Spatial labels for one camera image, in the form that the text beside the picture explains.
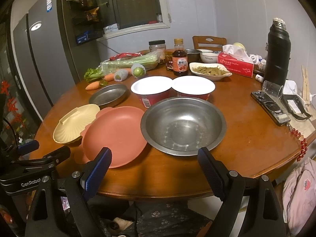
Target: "red paper bowl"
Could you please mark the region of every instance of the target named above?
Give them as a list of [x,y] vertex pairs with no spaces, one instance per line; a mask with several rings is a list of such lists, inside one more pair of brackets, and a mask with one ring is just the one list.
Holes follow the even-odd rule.
[[177,96],[207,100],[215,90],[215,85],[204,77],[183,76],[173,80],[172,88],[177,92]]
[[152,76],[136,81],[131,86],[131,90],[137,94],[145,108],[149,108],[156,102],[169,98],[171,86],[171,78]]

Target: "green fruit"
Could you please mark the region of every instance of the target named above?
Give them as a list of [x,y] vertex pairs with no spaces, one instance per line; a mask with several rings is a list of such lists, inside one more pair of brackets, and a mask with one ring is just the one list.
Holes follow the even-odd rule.
[[133,75],[135,76],[135,77],[142,77],[143,75],[145,75],[145,71],[144,71],[144,69],[142,69],[142,68],[136,68],[136,69],[134,69],[134,71],[133,71]]

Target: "red tissue box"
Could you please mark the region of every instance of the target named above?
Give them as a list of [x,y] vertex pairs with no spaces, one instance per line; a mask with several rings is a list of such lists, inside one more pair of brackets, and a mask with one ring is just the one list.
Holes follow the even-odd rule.
[[235,59],[229,54],[225,54],[223,52],[218,55],[217,63],[224,65],[225,68],[232,73],[252,77],[253,63],[239,61],[238,59]]

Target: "wooden table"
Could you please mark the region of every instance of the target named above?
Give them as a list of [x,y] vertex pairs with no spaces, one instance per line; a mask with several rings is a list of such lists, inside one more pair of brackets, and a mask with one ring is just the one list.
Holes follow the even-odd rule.
[[[164,66],[149,71],[148,75],[174,78],[173,73],[166,71]],[[130,76],[122,83],[130,88],[135,81]],[[287,127],[278,127],[250,97],[252,91],[261,88],[261,84],[254,78],[233,74],[214,83],[216,88],[209,101],[224,114],[227,132],[223,141],[212,150],[212,155],[222,161],[229,170],[236,170],[242,176],[255,178],[268,174],[273,180],[297,157],[297,141],[290,135]],[[83,81],[73,87],[47,114],[35,137],[40,148],[31,153],[31,159],[42,158],[61,147],[53,141],[54,128],[59,119],[70,110],[88,103],[89,97],[95,91],[86,91],[86,85]],[[146,110],[133,93],[119,106],[134,106]],[[308,143],[315,137],[316,133],[309,136]],[[57,166],[61,177],[69,176],[73,171],[83,168],[83,165],[76,164],[73,159],[80,142],[71,145],[71,157]],[[99,193],[129,200],[212,195],[196,156],[171,156],[149,144],[131,163],[109,169],[100,185]]]

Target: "black lid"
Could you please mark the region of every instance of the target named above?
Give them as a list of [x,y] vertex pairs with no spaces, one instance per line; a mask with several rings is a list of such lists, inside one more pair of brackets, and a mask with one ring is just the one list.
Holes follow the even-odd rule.
[[150,41],[149,45],[157,45],[157,44],[165,44],[165,40],[156,40],[156,41]]

